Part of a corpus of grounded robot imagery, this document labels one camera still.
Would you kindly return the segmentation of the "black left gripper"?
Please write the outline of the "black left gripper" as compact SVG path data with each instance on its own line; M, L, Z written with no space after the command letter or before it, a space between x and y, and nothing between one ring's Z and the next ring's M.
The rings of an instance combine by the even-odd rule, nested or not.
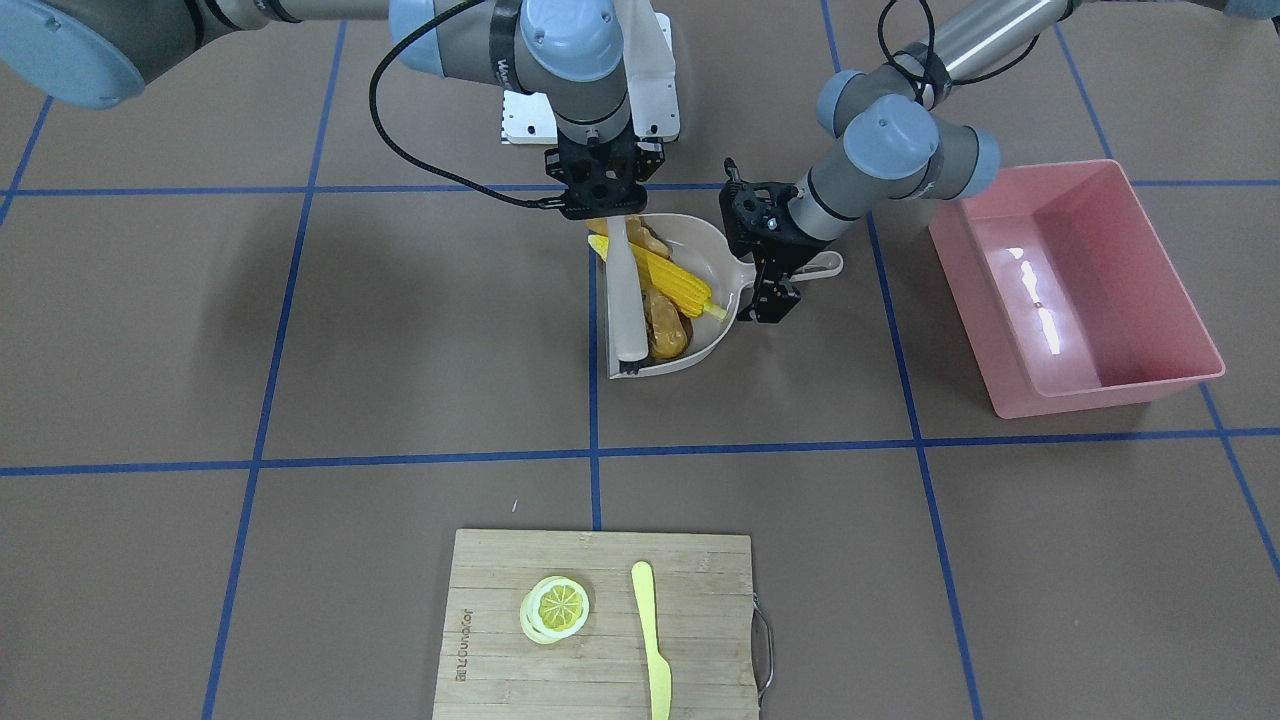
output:
M749 182L732 158L723 163L727 181L719 191L719 211L728 250L739 260L751 259L751 320L782 322L800 302L794 277L800 266L831 245L801 229L788 210L797 197L795 184Z

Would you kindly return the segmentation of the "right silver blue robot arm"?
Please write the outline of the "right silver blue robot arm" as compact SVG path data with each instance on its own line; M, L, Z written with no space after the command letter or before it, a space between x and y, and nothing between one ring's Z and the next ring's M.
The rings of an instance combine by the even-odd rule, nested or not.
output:
M666 152L659 137L635 128L627 56L634 12L622 1L5 1L3 63L59 101L105 110L218 38L310 20L388 23L393 45L371 73L367 106L380 140L408 164L480 190L390 137L379 90L396 63L547 97L556 140L544 165L563 191L527 208L575 222L645 209L645 182Z

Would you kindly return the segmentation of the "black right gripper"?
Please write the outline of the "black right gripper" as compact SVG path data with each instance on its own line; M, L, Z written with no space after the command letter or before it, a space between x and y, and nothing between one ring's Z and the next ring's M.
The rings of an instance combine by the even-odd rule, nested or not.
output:
M562 138L544 152L545 174L563 186L545 206L572 222L645 211L649 181L666 161L660 137L621 135L589 145Z

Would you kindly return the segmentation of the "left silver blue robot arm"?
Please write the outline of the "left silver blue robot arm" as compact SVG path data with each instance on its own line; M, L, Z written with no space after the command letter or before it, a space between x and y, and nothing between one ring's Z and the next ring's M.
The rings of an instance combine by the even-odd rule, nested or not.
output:
M781 322L800 302L803 268L877 205L984 192L1001 165L997 140L941 120L934 109L956 87L1012 69L1076 9L1075 1L974 1L938 20L922 3L924 38L899 50L882 45L881 67L826 82L815 115L835 142L800 179L750 182L726 159L724 236L755 270L737 319Z

